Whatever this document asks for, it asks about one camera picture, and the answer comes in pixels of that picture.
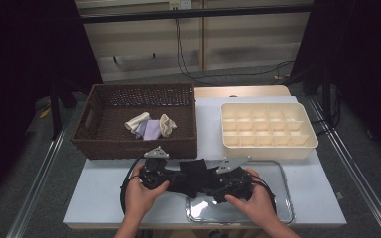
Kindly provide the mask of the brown woven basket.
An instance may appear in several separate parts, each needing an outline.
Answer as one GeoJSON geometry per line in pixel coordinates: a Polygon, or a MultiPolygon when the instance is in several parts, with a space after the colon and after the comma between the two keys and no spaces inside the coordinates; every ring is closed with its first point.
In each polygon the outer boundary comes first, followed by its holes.
{"type": "Polygon", "coordinates": [[[93,160],[135,159],[158,146],[172,159],[194,159],[197,129],[193,84],[95,84],[72,142],[93,160]],[[167,138],[138,139],[125,123],[144,112],[153,119],[167,115],[177,127],[167,138]]]}

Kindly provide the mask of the cream divided storage box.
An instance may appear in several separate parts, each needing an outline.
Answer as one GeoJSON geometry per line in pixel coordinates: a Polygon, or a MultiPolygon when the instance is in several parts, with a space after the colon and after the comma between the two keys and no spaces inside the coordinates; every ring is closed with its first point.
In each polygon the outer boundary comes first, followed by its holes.
{"type": "Polygon", "coordinates": [[[305,107],[298,102],[223,103],[221,129],[227,157],[299,160],[318,146],[305,107]]]}

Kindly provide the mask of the black sock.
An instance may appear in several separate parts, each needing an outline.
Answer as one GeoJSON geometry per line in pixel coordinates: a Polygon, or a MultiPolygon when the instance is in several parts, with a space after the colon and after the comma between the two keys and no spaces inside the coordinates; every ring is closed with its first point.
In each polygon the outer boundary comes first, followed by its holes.
{"type": "Polygon", "coordinates": [[[207,167],[205,160],[180,162],[180,172],[185,174],[185,178],[171,181],[168,191],[196,198],[198,193],[222,188],[223,184],[215,171],[216,168],[207,167]]]}

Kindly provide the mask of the light wooden board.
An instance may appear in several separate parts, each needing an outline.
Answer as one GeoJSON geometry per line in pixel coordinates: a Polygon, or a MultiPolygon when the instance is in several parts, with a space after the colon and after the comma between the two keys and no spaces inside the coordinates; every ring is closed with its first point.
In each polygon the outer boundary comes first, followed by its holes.
{"type": "Polygon", "coordinates": [[[263,96],[290,96],[290,90],[283,85],[263,86],[218,86],[196,87],[194,96],[205,97],[263,97],[263,96]]]}

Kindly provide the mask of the lilac sock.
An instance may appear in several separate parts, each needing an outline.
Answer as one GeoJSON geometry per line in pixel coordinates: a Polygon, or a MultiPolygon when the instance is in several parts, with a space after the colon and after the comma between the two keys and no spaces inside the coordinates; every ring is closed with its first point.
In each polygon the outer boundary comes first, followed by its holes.
{"type": "Polygon", "coordinates": [[[148,123],[147,120],[141,121],[139,123],[137,129],[135,130],[135,137],[137,139],[144,137],[145,131],[146,131],[146,127],[147,127],[147,123],[148,123]]]}
{"type": "Polygon", "coordinates": [[[159,120],[148,120],[144,130],[143,140],[157,140],[161,136],[161,128],[159,120]]]}

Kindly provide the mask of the black stand leg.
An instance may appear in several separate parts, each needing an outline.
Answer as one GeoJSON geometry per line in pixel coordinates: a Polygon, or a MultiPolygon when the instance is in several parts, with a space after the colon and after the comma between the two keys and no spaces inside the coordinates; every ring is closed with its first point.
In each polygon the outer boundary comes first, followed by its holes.
{"type": "Polygon", "coordinates": [[[331,78],[330,69],[328,66],[322,68],[323,77],[321,83],[322,95],[322,113],[324,121],[333,128],[336,125],[338,111],[333,112],[331,109],[331,78]]]}
{"type": "Polygon", "coordinates": [[[50,88],[51,111],[53,120],[53,140],[58,136],[62,130],[62,120],[60,113],[60,103],[66,108],[74,108],[77,105],[73,93],[71,92],[68,84],[63,80],[54,78],[50,88]]]}

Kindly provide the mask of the black curtain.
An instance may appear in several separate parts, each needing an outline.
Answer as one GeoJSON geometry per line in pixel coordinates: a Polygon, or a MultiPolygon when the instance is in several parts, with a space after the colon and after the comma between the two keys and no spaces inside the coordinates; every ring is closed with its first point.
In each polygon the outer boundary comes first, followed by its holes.
{"type": "Polygon", "coordinates": [[[314,0],[291,77],[336,85],[381,142],[381,0],[314,0]]]}
{"type": "Polygon", "coordinates": [[[75,0],[0,0],[0,183],[52,80],[73,94],[102,81],[79,18],[75,0]]]}

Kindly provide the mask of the person's right hand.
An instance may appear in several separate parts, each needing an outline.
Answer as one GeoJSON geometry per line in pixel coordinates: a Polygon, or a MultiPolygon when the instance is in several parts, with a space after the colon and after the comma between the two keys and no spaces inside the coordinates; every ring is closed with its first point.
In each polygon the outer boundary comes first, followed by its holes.
{"type": "Polygon", "coordinates": [[[280,220],[274,211],[269,193],[264,186],[260,185],[259,174],[251,168],[248,168],[246,172],[255,180],[252,185],[251,198],[248,201],[242,201],[227,194],[225,199],[264,230],[280,225],[280,220]]]}

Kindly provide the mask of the white wall socket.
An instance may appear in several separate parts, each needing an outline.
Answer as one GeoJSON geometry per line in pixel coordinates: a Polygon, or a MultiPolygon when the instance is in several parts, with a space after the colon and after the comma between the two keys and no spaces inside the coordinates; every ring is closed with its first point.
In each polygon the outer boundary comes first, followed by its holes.
{"type": "Polygon", "coordinates": [[[192,8],[191,0],[169,0],[171,10],[189,10],[192,8]]]}

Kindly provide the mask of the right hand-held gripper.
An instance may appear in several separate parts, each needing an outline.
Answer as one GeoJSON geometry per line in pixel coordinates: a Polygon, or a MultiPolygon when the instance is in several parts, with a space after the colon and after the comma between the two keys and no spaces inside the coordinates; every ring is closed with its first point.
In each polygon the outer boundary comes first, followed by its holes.
{"type": "Polygon", "coordinates": [[[207,195],[212,196],[217,203],[225,202],[227,194],[249,200],[252,196],[252,178],[242,165],[250,160],[250,156],[224,158],[213,172],[217,188],[209,189],[207,195]]]}

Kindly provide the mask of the black horizontal bar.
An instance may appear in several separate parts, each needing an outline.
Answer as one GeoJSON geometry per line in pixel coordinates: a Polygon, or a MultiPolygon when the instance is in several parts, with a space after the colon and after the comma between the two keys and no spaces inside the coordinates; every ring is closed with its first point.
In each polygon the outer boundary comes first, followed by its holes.
{"type": "Polygon", "coordinates": [[[187,18],[201,18],[201,17],[306,13],[306,12],[310,12],[313,9],[313,7],[314,7],[313,4],[297,4],[297,5],[273,5],[273,6],[257,6],[257,7],[239,7],[239,8],[167,10],[167,11],[156,11],[156,12],[139,12],[139,13],[107,14],[107,15],[94,14],[94,15],[83,15],[80,17],[80,21],[83,24],[96,24],[96,23],[112,23],[112,22],[187,19],[187,18]]]}

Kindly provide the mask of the metal floor rail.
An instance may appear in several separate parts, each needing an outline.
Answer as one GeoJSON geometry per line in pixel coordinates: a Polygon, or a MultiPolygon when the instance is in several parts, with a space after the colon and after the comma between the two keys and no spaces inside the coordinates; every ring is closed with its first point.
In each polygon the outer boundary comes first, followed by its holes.
{"type": "Polygon", "coordinates": [[[52,140],[32,186],[24,199],[22,207],[13,220],[5,238],[23,238],[34,209],[37,206],[40,194],[53,167],[53,163],[55,162],[56,156],[64,141],[65,134],[66,126],[63,126],[58,132],[56,138],[52,140]]]}
{"type": "Polygon", "coordinates": [[[317,119],[319,120],[324,132],[327,134],[332,145],[336,149],[339,158],[344,164],[351,179],[355,183],[359,193],[365,200],[369,210],[373,214],[375,220],[381,228],[381,200],[369,184],[368,180],[362,173],[360,167],[355,163],[352,155],[345,146],[343,140],[340,138],[336,129],[325,121],[324,109],[320,106],[319,102],[315,98],[310,98],[309,103],[315,112],[317,119]]]}

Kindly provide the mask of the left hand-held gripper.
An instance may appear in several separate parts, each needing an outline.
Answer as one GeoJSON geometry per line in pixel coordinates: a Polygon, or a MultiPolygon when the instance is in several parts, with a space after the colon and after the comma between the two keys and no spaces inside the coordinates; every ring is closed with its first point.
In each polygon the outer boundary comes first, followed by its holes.
{"type": "Polygon", "coordinates": [[[144,154],[144,168],[140,170],[139,178],[144,187],[155,189],[165,181],[171,181],[172,172],[166,169],[170,157],[161,147],[144,154]]]}

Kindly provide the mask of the person's left hand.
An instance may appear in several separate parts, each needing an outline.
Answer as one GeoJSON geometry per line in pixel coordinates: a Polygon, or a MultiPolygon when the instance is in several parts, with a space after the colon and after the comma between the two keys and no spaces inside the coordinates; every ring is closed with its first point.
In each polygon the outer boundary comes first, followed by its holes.
{"type": "Polygon", "coordinates": [[[155,200],[163,194],[170,185],[170,182],[166,180],[157,188],[147,189],[142,185],[139,179],[140,171],[143,168],[143,164],[136,166],[129,179],[125,193],[126,217],[142,219],[152,208],[155,200]]]}

